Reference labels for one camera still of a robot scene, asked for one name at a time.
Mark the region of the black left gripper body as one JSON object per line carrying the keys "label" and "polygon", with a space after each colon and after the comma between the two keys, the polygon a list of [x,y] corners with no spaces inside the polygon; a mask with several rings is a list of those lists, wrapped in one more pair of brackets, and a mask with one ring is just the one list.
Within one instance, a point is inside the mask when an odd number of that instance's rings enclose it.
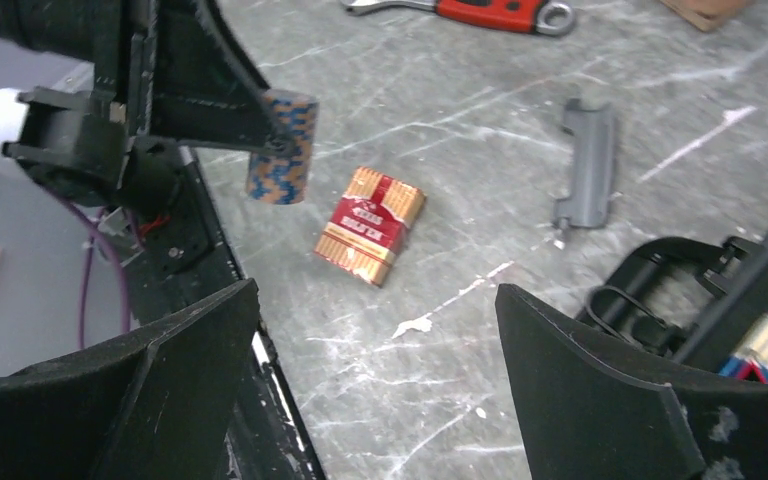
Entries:
{"label": "black left gripper body", "polygon": [[0,39],[66,37],[95,64],[88,91],[0,88],[0,174],[84,206],[156,206],[159,155],[145,142],[156,54],[156,1],[0,1]]}

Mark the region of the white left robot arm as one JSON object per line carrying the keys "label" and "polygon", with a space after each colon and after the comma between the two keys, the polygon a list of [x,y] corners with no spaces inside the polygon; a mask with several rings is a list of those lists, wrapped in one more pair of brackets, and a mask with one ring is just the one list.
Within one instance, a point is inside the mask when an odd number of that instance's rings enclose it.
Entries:
{"label": "white left robot arm", "polygon": [[77,204],[156,215],[183,146],[296,147],[213,1],[0,1],[0,39],[93,67],[86,91],[0,88],[0,174]]}

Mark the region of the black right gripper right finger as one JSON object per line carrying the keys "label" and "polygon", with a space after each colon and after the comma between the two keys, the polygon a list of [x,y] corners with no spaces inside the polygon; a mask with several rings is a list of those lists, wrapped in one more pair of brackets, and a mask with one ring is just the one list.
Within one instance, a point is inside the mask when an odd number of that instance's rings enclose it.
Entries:
{"label": "black right gripper right finger", "polygon": [[768,479],[768,385],[679,365],[514,284],[497,323],[536,479]]}

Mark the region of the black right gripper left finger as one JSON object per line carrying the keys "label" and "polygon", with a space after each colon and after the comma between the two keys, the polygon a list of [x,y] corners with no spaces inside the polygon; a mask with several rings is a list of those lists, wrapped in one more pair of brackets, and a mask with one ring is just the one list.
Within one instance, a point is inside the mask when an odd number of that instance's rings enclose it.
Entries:
{"label": "black right gripper left finger", "polygon": [[211,479],[259,323],[239,281],[0,377],[0,479]]}

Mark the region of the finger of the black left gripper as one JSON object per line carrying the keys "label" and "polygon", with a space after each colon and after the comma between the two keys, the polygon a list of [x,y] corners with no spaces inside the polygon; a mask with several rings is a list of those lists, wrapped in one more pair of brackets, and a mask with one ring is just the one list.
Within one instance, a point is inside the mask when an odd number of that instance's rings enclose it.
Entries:
{"label": "finger of the black left gripper", "polygon": [[268,83],[215,1],[160,1],[148,134],[183,145],[283,155],[295,146]]}

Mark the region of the red playing card deck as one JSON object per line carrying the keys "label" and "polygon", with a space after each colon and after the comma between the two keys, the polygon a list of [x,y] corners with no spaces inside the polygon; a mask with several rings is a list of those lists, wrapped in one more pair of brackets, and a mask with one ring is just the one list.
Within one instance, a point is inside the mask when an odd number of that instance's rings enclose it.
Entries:
{"label": "red playing card deck", "polygon": [[326,223],[314,253],[380,287],[425,200],[419,188],[359,167]]}

